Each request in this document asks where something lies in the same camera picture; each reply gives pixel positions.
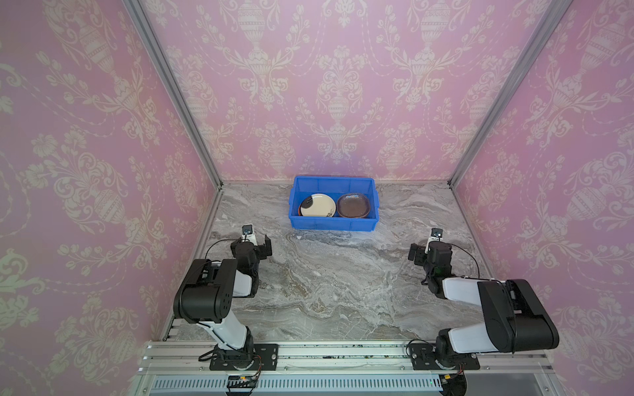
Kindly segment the brown clear plate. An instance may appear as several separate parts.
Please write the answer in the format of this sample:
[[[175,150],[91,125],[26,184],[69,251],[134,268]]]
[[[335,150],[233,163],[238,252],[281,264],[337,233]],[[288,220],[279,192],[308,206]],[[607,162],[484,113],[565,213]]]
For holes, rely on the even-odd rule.
[[[348,193],[338,198],[337,212],[343,218],[364,219],[371,212],[371,203],[362,193]]]

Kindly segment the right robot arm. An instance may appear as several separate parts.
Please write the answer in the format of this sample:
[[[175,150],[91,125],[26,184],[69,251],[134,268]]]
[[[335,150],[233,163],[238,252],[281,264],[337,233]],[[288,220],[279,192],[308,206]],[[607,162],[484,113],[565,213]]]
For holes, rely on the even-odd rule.
[[[439,331],[435,355],[444,366],[472,354],[554,350],[560,333],[527,280],[459,277],[452,271],[452,244],[411,244],[408,260],[422,267],[423,284],[441,300],[481,309],[483,321]]]

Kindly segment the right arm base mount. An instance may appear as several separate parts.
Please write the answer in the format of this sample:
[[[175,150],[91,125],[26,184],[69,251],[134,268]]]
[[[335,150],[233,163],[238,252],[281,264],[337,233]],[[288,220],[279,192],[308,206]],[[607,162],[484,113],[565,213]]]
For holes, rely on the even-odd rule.
[[[480,361],[476,354],[442,355],[430,343],[414,340],[405,347],[405,354],[410,359],[415,371],[478,371]]]

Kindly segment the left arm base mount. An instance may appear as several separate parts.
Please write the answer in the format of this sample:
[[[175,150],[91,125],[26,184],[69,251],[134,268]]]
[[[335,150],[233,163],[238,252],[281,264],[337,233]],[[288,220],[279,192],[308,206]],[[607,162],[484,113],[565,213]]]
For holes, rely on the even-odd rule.
[[[278,344],[247,345],[239,350],[216,346],[212,349],[209,368],[211,371],[275,371],[278,349]]]

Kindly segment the cream plate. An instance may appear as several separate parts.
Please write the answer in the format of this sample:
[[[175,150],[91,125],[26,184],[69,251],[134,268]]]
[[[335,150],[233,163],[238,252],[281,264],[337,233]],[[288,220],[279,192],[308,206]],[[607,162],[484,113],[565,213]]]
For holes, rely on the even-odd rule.
[[[307,196],[298,209],[300,216],[307,217],[334,217],[336,211],[335,200],[322,193]]]

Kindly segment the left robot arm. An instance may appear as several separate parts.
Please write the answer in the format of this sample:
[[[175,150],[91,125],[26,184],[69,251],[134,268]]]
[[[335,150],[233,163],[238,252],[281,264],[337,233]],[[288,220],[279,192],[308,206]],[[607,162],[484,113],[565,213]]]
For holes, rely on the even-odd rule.
[[[206,330],[216,340],[216,353],[230,359],[250,359],[254,340],[235,316],[234,300],[251,299],[259,291],[259,267],[272,256],[268,236],[259,244],[245,234],[230,245],[232,257],[195,259],[173,300],[173,315]]]

